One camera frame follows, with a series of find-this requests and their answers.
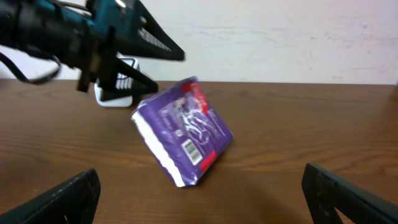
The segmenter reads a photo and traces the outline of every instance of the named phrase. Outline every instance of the robotic arm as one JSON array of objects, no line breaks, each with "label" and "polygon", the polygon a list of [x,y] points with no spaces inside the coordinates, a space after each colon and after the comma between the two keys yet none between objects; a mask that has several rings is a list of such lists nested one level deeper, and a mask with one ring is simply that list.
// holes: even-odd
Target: robotic arm
[{"label": "robotic arm", "polygon": [[[80,14],[70,7],[85,11]],[[56,0],[0,0],[0,45],[81,70],[77,90],[98,80],[101,101],[157,92],[158,86],[116,57],[184,60],[184,51],[162,30],[139,0],[87,0],[79,6]],[[0,61],[22,82],[45,83],[58,71],[28,80],[5,55]],[[115,89],[121,73],[134,79],[130,90]]]}]

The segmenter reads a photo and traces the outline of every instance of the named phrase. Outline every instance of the brown wooden surface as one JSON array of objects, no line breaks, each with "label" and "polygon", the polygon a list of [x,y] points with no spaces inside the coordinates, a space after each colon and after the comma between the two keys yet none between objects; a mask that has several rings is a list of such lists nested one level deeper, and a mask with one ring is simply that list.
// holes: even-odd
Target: brown wooden surface
[{"label": "brown wooden surface", "polygon": [[0,213],[89,167],[102,185],[95,223],[311,223],[308,162],[398,203],[394,86],[202,85],[234,142],[199,186],[178,189],[132,108],[102,108],[75,81],[0,80]]}]

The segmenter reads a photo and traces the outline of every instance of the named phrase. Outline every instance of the white wall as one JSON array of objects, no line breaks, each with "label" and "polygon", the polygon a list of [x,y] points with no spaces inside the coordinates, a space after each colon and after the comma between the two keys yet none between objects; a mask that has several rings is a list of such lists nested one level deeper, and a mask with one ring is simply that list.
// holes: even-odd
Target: white wall
[{"label": "white wall", "polygon": [[[155,80],[398,81],[396,0],[142,2],[187,55],[184,63],[142,59],[142,69]],[[54,66],[0,50],[31,77]],[[4,67],[1,74],[11,76]],[[61,78],[77,77],[78,71],[63,69]]]}]

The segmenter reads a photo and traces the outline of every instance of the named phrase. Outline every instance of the purple package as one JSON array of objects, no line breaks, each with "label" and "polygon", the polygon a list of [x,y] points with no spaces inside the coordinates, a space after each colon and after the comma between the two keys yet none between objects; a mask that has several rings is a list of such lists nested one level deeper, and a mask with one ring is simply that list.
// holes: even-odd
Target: purple package
[{"label": "purple package", "polygon": [[140,102],[132,120],[177,187],[195,185],[233,138],[196,77]]}]

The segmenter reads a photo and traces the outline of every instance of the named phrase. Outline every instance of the white device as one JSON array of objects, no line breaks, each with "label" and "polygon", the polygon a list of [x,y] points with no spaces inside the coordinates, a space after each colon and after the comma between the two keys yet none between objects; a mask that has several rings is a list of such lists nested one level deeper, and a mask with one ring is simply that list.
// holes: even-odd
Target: white device
[{"label": "white device", "polygon": [[[120,58],[126,64],[132,66],[136,70],[140,70],[138,60],[135,58]],[[134,82],[133,78],[127,77],[126,75],[118,74],[118,79],[116,80],[116,89],[118,90],[128,90],[131,89],[132,84]],[[95,92],[95,99],[97,100],[97,104],[100,106],[105,107],[128,107],[132,105],[133,99],[132,96],[125,96],[122,98],[108,100],[108,101],[101,101],[101,95],[103,90],[101,87],[98,86],[98,80],[94,84],[94,92]]]}]

